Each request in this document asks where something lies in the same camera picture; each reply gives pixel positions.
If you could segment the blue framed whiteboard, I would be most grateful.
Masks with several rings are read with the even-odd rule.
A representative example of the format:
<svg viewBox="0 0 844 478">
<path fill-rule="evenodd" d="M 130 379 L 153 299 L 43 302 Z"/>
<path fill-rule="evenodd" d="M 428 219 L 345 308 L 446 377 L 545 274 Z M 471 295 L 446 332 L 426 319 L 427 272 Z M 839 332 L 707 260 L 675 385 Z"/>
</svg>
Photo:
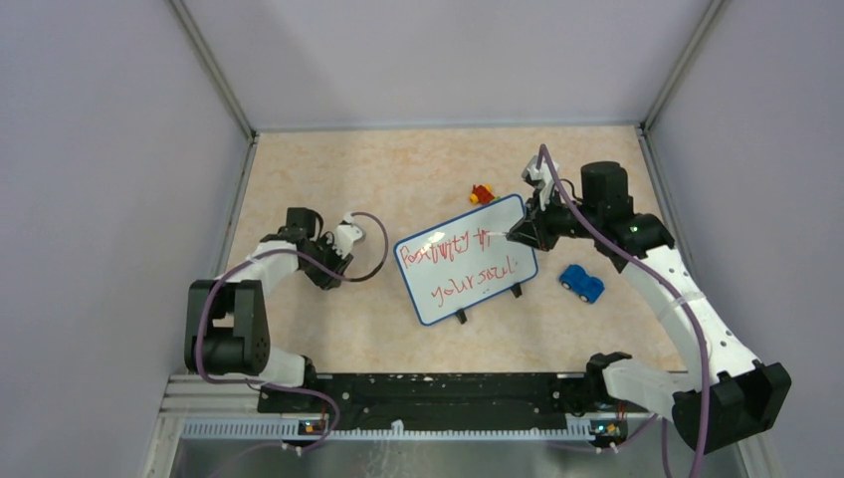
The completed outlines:
<svg viewBox="0 0 844 478">
<path fill-rule="evenodd" d="M 393 254 L 421 325 L 452 317 L 484 291 L 495 294 L 537 275 L 531 247 L 487 235 L 508 232 L 524 215 L 523 198 L 510 194 L 395 243 Z"/>
</svg>

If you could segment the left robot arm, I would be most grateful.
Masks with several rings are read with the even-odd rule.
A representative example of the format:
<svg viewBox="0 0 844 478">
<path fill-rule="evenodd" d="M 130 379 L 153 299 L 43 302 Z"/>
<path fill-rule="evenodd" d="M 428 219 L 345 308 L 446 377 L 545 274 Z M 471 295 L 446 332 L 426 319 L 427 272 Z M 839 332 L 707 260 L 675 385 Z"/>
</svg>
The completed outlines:
<svg viewBox="0 0 844 478">
<path fill-rule="evenodd" d="M 184 362 L 217 382 L 238 378 L 280 385 L 295 411 L 315 406 L 319 386 L 306 376 L 306 357 L 272 344 L 266 300 L 286 278 L 302 273 L 323 290 L 336 288 L 364 231 L 345 215 L 322 230 L 314 210 L 295 207 L 285 223 L 261 238 L 244 262 L 215 279 L 194 281 L 188 290 Z"/>
</svg>

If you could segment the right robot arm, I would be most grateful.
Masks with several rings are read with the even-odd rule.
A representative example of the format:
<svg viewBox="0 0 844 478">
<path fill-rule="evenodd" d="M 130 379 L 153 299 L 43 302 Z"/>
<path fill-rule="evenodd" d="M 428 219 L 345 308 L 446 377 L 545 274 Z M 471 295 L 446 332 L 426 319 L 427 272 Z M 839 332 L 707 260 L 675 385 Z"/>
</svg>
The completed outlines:
<svg viewBox="0 0 844 478">
<path fill-rule="evenodd" d="M 704 433 L 706 453 L 769 430 L 792 385 L 785 367 L 764 363 L 725 324 L 661 219 L 635 211 L 625 168 L 592 162 L 580 177 L 581 196 L 564 199 L 561 178 L 532 158 L 522 178 L 533 194 L 508 240 L 539 251 L 561 238 L 592 240 L 644 298 L 687 369 L 671 374 L 626 353 L 595 354 L 586 366 L 586 402 L 609 410 L 623 400 L 662 415 L 691 448 Z"/>
</svg>

